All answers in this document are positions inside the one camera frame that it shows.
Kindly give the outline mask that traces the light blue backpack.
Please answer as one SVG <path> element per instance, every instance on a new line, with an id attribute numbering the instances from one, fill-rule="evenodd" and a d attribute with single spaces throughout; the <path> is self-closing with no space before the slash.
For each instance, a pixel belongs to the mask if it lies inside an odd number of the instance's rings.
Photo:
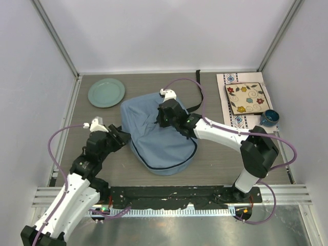
<path id="1" fill-rule="evenodd" d="M 160 94 L 152 93 L 124 101 L 120 106 L 122 131 L 131 135 L 130 148 L 146 168 L 157 175 L 174 175 L 186 169 L 198 149 L 198 140 L 187 139 L 173 127 L 160 127 Z"/>

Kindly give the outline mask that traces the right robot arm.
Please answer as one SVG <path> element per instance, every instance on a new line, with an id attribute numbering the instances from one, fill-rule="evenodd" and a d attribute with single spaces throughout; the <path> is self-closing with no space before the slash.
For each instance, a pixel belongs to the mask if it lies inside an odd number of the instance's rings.
<path id="1" fill-rule="evenodd" d="M 244 202 L 258 180 L 268 174 L 279 150 L 271 136 L 259 126 L 237 130 L 224 127 L 199 114 L 188 114 L 175 99 L 169 99 L 158 107 L 157 121 L 163 128 L 171 126 L 186 138 L 205 139 L 238 151 L 243 161 L 243 170 L 231 188 L 236 202 Z"/>

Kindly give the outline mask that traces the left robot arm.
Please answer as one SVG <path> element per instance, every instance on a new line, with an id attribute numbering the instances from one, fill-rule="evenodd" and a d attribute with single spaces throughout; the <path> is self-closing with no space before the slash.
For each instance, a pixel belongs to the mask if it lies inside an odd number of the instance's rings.
<path id="1" fill-rule="evenodd" d="M 25 226 L 21 231 L 23 245 L 66 245 L 86 213 L 95 204 L 108 201 L 109 184 L 96 176 L 107 156 L 130 139 L 129 133 L 114 125 L 91 127 L 82 153 L 73 161 L 54 201 L 33 226 Z"/>

